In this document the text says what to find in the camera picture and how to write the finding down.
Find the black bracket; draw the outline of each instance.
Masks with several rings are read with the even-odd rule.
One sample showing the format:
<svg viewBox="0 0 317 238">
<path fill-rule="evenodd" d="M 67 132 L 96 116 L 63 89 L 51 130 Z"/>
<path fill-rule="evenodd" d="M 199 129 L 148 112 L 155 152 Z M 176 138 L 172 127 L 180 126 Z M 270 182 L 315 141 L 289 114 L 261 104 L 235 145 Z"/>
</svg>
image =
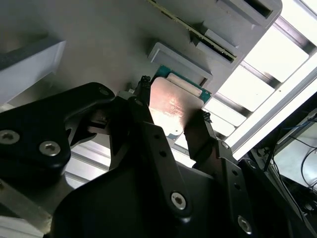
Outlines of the black bracket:
<svg viewBox="0 0 317 238">
<path fill-rule="evenodd" d="M 170 218 L 178 223 L 190 221 L 192 202 L 189 193 L 164 131 L 154 125 L 146 100 L 135 96 L 116 100 L 116 103 L 121 105 L 121 111 L 118 113 L 122 113 L 124 108 L 124 114 L 117 115 L 118 121 L 111 122 L 111 130 L 121 131 L 120 135 L 123 136 L 118 137 L 111 133 L 111 151 L 114 153 L 111 155 L 113 158 L 110 168 L 126 165 L 131 160 L 135 164 L 141 162 L 141 166 L 148 171 L 147 175 L 152 177 L 154 193 L 160 198 L 161 208 L 169 214 L 166 221 Z M 120 123 L 122 118 L 126 122 L 125 125 Z"/>
<path fill-rule="evenodd" d="M 190 157 L 196 161 L 193 167 L 213 176 L 226 198 L 225 218 L 230 219 L 241 237 L 257 237 L 243 173 L 230 147 L 216 138 L 202 110 L 190 120 L 184 132 Z"/>
<path fill-rule="evenodd" d="M 137 88 L 134 91 L 141 101 L 145 102 L 148 106 L 150 105 L 150 94 L 151 94 L 151 78 L 149 76 L 142 76 L 138 83 Z"/>
<path fill-rule="evenodd" d="M 0 177 L 32 180 L 32 185 L 58 179 L 70 159 L 70 146 L 96 135 L 87 132 L 85 117 L 113 99 L 111 90 L 89 83 L 1 113 L 0 131 L 9 131 L 2 134 L 9 142 L 0 143 Z"/>
</svg>

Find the wire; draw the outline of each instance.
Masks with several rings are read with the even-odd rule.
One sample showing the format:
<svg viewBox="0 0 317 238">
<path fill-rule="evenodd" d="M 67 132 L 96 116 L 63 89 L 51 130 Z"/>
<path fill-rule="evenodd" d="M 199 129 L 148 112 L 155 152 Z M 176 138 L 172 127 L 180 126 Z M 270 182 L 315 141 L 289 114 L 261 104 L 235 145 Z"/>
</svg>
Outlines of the wire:
<svg viewBox="0 0 317 238">
<path fill-rule="evenodd" d="M 306 122 L 304 122 L 303 124 L 301 125 L 296 125 L 296 126 L 291 126 L 291 127 L 286 127 L 286 128 L 283 128 L 283 130 L 291 130 L 291 129 L 294 129 L 294 128 L 298 128 L 298 127 L 302 127 L 302 126 L 306 126 L 308 125 L 309 123 L 311 123 L 312 120 L 308 120 Z"/>
<path fill-rule="evenodd" d="M 308 188 L 310 188 L 312 191 L 313 191 L 313 193 L 315 194 L 315 195 L 317 195 L 317 193 L 315 192 L 315 190 L 314 190 L 314 187 L 317 185 L 317 182 L 314 182 L 311 186 L 309 186 Z"/>
<path fill-rule="evenodd" d="M 308 124 L 309 124 L 309 123 L 311 123 L 311 122 L 317 122 L 317 121 L 316 121 L 316 119 L 317 119 L 317 114 L 316 114 L 316 115 L 314 115 L 313 117 L 311 117 L 311 118 L 307 119 L 307 121 L 306 121 L 306 122 L 304 122 L 304 123 L 303 123 L 303 124 L 301 124 L 301 125 L 296 125 L 296 126 L 286 127 L 286 128 L 283 128 L 283 130 L 291 130 L 291 129 L 294 129 L 294 128 L 298 128 L 298 127 L 306 126 L 306 125 L 308 125 Z"/>
<path fill-rule="evenodd" d="M 289 137 L 293 138 L 294 140 L 297 140 L 297 141 L 301 142 L 301 143 L 304 144 L 304 145 L 307 145 L 308 147 L 311 147 L 311 148 L 313 148 L 313 149 L 317 149 L 317 147 L 313 147 L 313 146 L 311 146 L 311 145 L 305 143 L 304 141 L 299 140 L 299 139 L 297 139 L 297 138 L 295 138 L 295 137 L 293 137 L 293 136 L 289 136 Z"/>
<path fill-rule="evenodd" d="M 272 161 L 273 161 L 273 163 L 274 163 L 274 167 L 275 167 L 275 169 L 276 169 L 276 171 L 277 171 L 277 174 L 278 174 L 279 180 L 281 181 L 281 184 L 283 185 L 285 191 L 288 193 L 288 195 L 290 196 L 290 198 L 292 199 L 292 201 L 293 201 L 294 204 L 296 205 L 297 210 L 298 210 L 298 212 L 299 212 L 299 214 L 300 214 L 300 216 L 301 216 L 301 219 L 302 219 L 302 221 L 305 223 L 304 216 L 303 216 L 303 212 L 302 212 L 301 208 L 299 207 L 299 205 L 297 204 L 297 202 L 295 201 L 295 199 L 293 198 L 291 192 L 288 190 L 288 188 L 286 187 L 285 183 L 283 182 L 282 176 L 281 176 L 281 174 L 279 173 L 278 166 L 277 166 L 277 164 L 276 164 L 276 162 L 275 162 L 275 160 L 274 160 L 274 156 L 272 157 Z"/>
<path fill-rule="evenodd" d="M 268 158 L 265 162 L 265 165 L 264 165 L 264 168 L 263 168 L 263 171 L 266 172 L 268 170 L 268 167 L 270 165 L 270 161 L 271 159 L 274 158 L 274 154 L 275 154 L 275 151 L 276 151 L 276 146 L 277 146 L 277 143 L 278 143 L 278 140 L 280 138 L 280 135 L 282 133 L 282 128 L 279 127 L 278 128 L 278 131 L 277 131 L 277 137 L 276 137 L 276 140 L 275 140 L 275 143 L 274 143 L 274 146 L 270 149 L 270 152 L 269 152 L 269 155 L 268 155 Z"/>
<path fill-rule="evenodd" d="M 304 159 L 303 159 L 303 161 L 302 161 L 302 164 L 301 164 L 301 174 L 302 174 L 303 180 L 305 181 L 305 183 L 308 185 L 309 188 L 311 188 L 312 185 L 309 184 L 309 183 L 307 182 L 307 180 L 305 179 L 303 168 L 304 168 L 304 163 L 305 163 L 306 159 L 307 159 L 308 156 L 309 156 L 311 153 L 313 153 L 315 150 L 317 150 L 316 147 L 314 147 L 314 149 L 311 150 L 311 151 L 304 157 Z"/>
</svg>

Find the gray surface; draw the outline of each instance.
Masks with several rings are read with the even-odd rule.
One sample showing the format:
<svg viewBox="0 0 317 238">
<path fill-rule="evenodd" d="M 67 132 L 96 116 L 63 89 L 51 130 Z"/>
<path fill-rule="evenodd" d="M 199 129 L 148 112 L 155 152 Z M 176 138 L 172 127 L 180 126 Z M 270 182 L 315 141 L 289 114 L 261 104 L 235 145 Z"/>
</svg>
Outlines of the gray surface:
<svg viewBox="0 0 317 238">
<path fill-rule="evenodd" d="M 261 13 L 261 11 L 257 11 L 257 9 L 247 4 L 245 0 L 222 0 L 222 1 L 226 2 L 229 6 L 232 7 L 232 9 L 240 13 L 246 20 L 250 21 L 253 24 L 260 25 L 264 28 L 270 25 L 271 22 L 274 20 L 276 14 L 279 13 L 279 11 L 276 9 L 278 9 L 280 5 L 274 0 L 250 1 L 250 2 L 256 2 L 258 5 L 262 5 L 268 11 L 270 11 L 270 12 L 267 12 L 266 14 Z"/>
<path fill-rule="evenodd" d="M 65 42 L 47 37 L 15 51 L 0 54 L 0 105 L 55 72 Z"/>
<path fill-rule="evenodd" d="M 311 146 L 317 147 L 317 123 L 312 125 L 297 138 Z M 289 145 L 275 155 L 275 161 L 280 173 L 307 187 L 307 184 L 304 182 L 301 175 L 301 163 L 306 154 L 311 150 L 312 148 L 309 148 L 299 141 L 293 140 Z M 312 152 L 312 154 L 306 159 L 303 171 L 305 179 L 309 184 L 317 181 L 316 152 Z"/>
<path fill-rule="evenodd" d="M 190 24 L 204 22 L 244 53 L 266 31 L 223 2 L 160 0 L 159 3 Z M 152 76 L 158 67 L 147 59 L 153 39 L 166 42 L 209 68 L 214 80 L 208 89 L 213 93 L 231 74 L 221 63 L 206 59 L 190 43 L 186 29 L 144 0 L 5 1 L 0 8 L 0 33 L 5 36 L 0 49 L 6 49 L 7 43 L 17 38 L 22 44 L 47 33 L 67 40 L 55 82 L 63 90 L 96 81 L 117 92 L 129 82 L 135 85 L 144 74 Z"/>
<path fill-rule="evenodd" d="M 230 44 L 229 42 L 227 42 L 225 39 L 218 36 L 216 33 L 214 33 L 210 29 L 207 29 L 206 32 L 204 33 L 204 35 L 213 39 L 214 41 L 219 43 L 221 46 L 223 46 L 224 48 L 229 50 L 231 53 L 233 53 L 236 56 L 236 59 L 233 60 L 232 62 L 228 61 L 227 59 L 225 59 L 224 57 L 219 55 L 217 52 L 215 52 L 214 50 L 209 48 L 207 45 L 202 43 L 199 39 L 195 38 L 193 40 L 193 43 L 195 44 L 197 49 L 201 50 L 207 56 L 223 63 L 226 67 L 229 67 L 231 69 L 235 68 L 237 66 L 237 64 L 239 64 L 241 62 L 241 60 L 244 57 L 244 54 L 239 51 L 239 49 L 238 49 L 239 46 L 234 46 L 234 45 Z"/>
<path fill-rule="evenodd" d="M 43 233 L 22 219 L 0 216 L 0 237 L 42 238 Z"/>
</svg>

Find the metal plate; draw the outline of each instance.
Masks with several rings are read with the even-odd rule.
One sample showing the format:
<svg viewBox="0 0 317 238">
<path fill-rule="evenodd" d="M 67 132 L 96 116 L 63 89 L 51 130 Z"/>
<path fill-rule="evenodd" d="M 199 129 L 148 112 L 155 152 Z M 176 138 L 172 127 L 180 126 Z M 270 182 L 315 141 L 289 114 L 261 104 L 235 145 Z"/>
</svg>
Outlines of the metal plate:
<svg viewBox="0 0 317 238">
<path fill-rule="evenodd" d="M 266 31 L 222 1 L 159 0 L 158 3 L 189 24 L 203 22 L 245 54 Z M 7 50 L 8 43 L 25 42 L 47 33 L 67 40 L 54 80 L 62 90 L 96 81 L 118 92 L 131 81 L 136 84 L 142 75 L 153 76 L 158 65 L 150 63 L 147 54 L 154 39 L 212 70 L 215 80 L 207 88 L 212 93 L 232 73 L 216 60 L 207 59 L 190 43 L 188 30 L 144 0 L 84 0 L 80 4 L 74 0 L 68 4 L 63 0 L 5 1 L 0 9 L 0 28 L 3 36 L 0 50 Z"/>
<path fill-rule="evenodd" d="M 163 128 L 166 136 L 180 135 L 188 119 L 203 105 L 202 100 L 163 77 L 152 83 L 150 111 L 154 123 Z"/>
</svg>

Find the mounting hole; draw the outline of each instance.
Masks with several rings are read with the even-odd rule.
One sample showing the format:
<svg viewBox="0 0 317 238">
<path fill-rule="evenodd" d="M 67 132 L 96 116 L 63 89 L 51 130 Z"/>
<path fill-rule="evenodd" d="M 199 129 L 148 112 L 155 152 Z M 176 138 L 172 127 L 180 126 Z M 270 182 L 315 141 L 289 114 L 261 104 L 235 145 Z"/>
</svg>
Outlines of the mounting hole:
<svg viewBox="0 0 317 238">
<path fill-rule="evenodd" d="M 186 200 L 182 194 L 178 192 L 172 193 L 171 200 L 177 209 L 184 210 L 186 208 Z"/>
<path fill-rule="evenodd" d="M 251 162 L 250 160 L 248 160 L 248 164 L 251 166 L 252 169 L 257 169 L 257 167 L 254 165 L 253 162 Z"/>
<path fill-rule="evenodd" d="M 248 235 L 252 234 L 252 228 L 249 222 L 244 219 L 242 216 L 238 216 L 238 224 L 241 227 L 241 229 Z"/>
<path fill-rule="evenodd" d="M 165 151 L 162 151 L 162 150 L 159 152 L 159 154 L 160 154 L 162 157 L 166 157 L 166 156 L 167 156 L 166 152 L 165 152 Z"/>
<path fill-rule="evenodd" d="M 235 170 L 232 170 L 232 173 L 236 176 L 238 176 L 238 173 Z"/>
<path fill-rule="evenodd" d="M 138 98 L 135 98 L 134 100 L 135 100 L 136 104 L 143 106 L 143 103 Z"/>
<path fill-rule="evenodd" d="M 0 144 L 12 145 L 18 142 L 20 135 L 13 130 L 2 130 L 0 131 Z"/>
<path fill-rule="evenodd" d="M 40 152 L 46 156 L 56 156 L 60 153 L 60 146 L 55 141 L 44 141 L 40 144 Z"/>
<path fill-rule="evenodd" d="M 234 187 L 236 188 L 236 189 L 238 189 L 238 190 L 241 190 L 241 187 L 240 187 L 240 185 L 238 185 L 238 184 L 234 184 Z"/>
<path fill-rule="evenodd" d="M 104 89 L 104 88 L 99 88 L 99 92 L 100 92 L 101 94 L 104 94 L 105 96 L 108 96 L 108 95 L 109 95 L 109 92 L 108 92 L 106 89 Z"/>
</svg>

